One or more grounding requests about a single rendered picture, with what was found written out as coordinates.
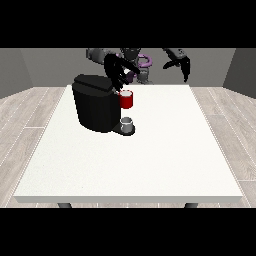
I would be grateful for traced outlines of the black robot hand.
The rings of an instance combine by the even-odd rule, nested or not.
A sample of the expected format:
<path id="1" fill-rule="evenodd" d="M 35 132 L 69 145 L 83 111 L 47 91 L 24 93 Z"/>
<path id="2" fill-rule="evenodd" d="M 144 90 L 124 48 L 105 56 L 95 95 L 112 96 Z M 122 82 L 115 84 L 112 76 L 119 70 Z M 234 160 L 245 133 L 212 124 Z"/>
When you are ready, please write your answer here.
<path id="1" fill-rule="evenodd" d="M 140 73 L 140 70 L 137 67 L 124 58 L 117 57 L 115 54 L 107 54 L 105 56 L 104 70 L 107 77 L 111 79 L 112 85 L 116 91 L 120 91 L 124 84 L 129 84 L 123 68 L 127 68 L 136 74 Z"/>
<path id="2" fill-rule="evenodd" d="M 180 67 L 183 74 L 184 82 L 187 82 L 191 70 L 190 58 L 187 56 L 178 58 L 171 55 L 168 55 L 168 57 L 170 58 L 170 60 L 164 64 L 163 68 L 168 69 L 173 66 Z"/>

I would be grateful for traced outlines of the black coffee machine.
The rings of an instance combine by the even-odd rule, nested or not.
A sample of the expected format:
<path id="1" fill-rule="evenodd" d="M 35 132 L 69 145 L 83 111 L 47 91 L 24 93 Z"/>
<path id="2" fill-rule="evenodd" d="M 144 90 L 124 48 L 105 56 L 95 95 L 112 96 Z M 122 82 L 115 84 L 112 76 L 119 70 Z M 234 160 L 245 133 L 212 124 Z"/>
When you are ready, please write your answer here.
<path id="1" fill-rule="evenodd" d="M 135 133 L 131 123 L 121 122 L 120 96 L 113 91 L 110 78 L 98 75 L 78 75 L 72 91 L 79 122 L 85 128 L 100 133 L 116 132 L 123 136 Z"/>

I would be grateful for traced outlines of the grey trunk with purple rings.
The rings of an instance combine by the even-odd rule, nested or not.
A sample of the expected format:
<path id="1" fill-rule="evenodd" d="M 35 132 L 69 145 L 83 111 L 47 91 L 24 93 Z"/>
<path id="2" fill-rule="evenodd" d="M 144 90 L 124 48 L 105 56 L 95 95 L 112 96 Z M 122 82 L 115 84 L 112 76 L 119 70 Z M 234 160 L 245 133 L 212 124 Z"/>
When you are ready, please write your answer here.
<path id="1" fill-rule="evenodd" d="M 136 74 L 134 71 L 125 68 L 124 72 L 126 74 L 126 80 L 129 83 L 132 83 L 133 79 L 136 79 L 139 84 L 151 84 L 151 81 L 149 80 L 149 67 L 152 65 L 152 63 L 140 63 L 139 60 L 143 57 L 140 51 L 140 48 L 121 48 L 122 57 L 130 61 L 140 70 L 140 73 Z"/>

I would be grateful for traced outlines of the small grey cup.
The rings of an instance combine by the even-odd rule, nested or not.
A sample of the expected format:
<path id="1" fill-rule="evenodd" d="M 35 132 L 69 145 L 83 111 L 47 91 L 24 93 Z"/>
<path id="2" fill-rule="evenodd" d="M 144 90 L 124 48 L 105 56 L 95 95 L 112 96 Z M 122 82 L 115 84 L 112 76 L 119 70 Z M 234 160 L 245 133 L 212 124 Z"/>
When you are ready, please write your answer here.
<path id="1" fill-rule="evenodd" d="M 133 120 L 130 117 L 123 117 L 120 120 L 121 131 L 124 133 L 129 133 L 133 129 Z"/>

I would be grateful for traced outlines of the red pod holder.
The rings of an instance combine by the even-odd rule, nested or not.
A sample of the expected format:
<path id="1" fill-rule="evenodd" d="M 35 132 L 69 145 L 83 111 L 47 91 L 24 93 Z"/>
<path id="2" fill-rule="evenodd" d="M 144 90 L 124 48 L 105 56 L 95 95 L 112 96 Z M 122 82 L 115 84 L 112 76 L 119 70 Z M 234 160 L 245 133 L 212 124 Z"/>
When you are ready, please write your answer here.
<path id="1" fill-rule="evenodd" d="M 133 106 L 133 92 L 130 90 L 123 90 L 119 93 L 120 107 L 129 109 Z"/>

